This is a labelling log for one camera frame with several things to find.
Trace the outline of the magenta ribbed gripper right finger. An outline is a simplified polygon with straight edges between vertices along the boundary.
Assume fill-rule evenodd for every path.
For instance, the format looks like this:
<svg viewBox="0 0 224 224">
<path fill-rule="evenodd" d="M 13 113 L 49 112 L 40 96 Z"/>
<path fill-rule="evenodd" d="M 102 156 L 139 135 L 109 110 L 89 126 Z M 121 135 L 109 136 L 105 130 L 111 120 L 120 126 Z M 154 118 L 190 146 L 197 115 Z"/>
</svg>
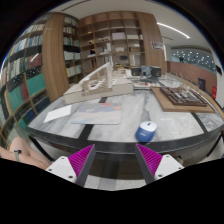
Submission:
<svg viewBox="0 0 224 224">
<path fill-rule="evenodd" d="M 147 184 L 183 169 L 171 155 L 160 155 L 140 144 L 136 145 L 135 155 Z"/>
</svg>

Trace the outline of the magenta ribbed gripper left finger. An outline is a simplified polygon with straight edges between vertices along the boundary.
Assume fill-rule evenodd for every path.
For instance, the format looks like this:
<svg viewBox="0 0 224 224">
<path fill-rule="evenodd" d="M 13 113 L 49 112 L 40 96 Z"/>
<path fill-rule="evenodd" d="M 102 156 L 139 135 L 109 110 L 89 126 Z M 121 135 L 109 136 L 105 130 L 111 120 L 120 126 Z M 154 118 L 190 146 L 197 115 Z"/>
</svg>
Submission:
<svg viewBox="0 0 224 224">
<path fill-rule="evenodd" d="M 95 155 L 95 145 L 90 145 L 69 157 L 59 157 L 46 171 L 83 187 Z"/>
</svg>

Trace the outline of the person's bare forearm with watch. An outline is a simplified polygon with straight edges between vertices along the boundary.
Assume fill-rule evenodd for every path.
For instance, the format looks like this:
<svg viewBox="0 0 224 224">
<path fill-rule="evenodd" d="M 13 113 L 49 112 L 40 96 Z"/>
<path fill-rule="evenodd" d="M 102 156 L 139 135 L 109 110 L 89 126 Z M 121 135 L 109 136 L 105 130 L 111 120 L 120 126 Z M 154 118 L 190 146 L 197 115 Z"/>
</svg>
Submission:
<svg viewBox="0 0 224 224">
<path fill-rule="evenodd" d="M 51 162 L 36 152 L 21 137 L 15 137 L 8 149 L 0 146 L 0 158 L 29 164 L 46 170 Z"/>
</svg>

